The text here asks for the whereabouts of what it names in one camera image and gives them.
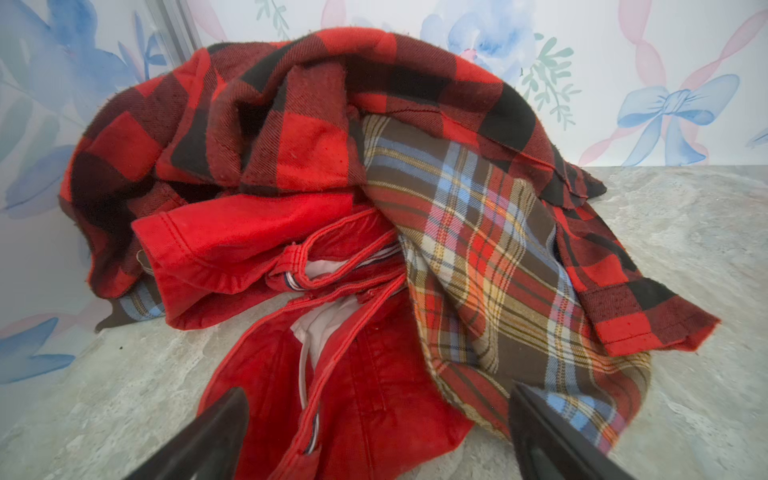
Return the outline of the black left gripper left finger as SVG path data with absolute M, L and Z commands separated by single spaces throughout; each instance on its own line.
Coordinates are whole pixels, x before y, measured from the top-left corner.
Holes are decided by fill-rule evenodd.
M 232 479 L 248 420 L 246 393 L 240 387 L 233 388 L 126 478 Z

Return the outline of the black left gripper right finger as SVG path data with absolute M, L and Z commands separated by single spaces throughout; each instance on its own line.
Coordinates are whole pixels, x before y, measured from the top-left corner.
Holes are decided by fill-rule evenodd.
M 525 385 L 510 389 L 508 419 L 524 479 L 632 479 Z

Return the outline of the plain red garment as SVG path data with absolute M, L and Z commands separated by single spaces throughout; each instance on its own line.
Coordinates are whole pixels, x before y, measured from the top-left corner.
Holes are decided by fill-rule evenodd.
M 247 396 L 237 478 L 394 479 L 465 439 L 470 422 L 426 369 L 394 227 L 360 190 L 223 196 L 132 228 L 173 328 L 293 294 L 201 398 Z

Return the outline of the red black buffalo plaid cloth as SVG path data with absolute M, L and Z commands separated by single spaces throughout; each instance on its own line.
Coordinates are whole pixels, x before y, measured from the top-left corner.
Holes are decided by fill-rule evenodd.
M 530 182 L 553 210 L 562 259 L 612 355 L 697 349 L 715 316 L 644 277 L 589 206 L 604 185 L 566 162 L 528 103 L 486 70 L 370 28 L 293 42 L 222 43 L 109 100 L 74 150 L 63 210 L 92 253 L 102 298 L 140 277 L 133 227 L 222 193 L 274 196 L 364 182 L 362 115 L 455 141 Z

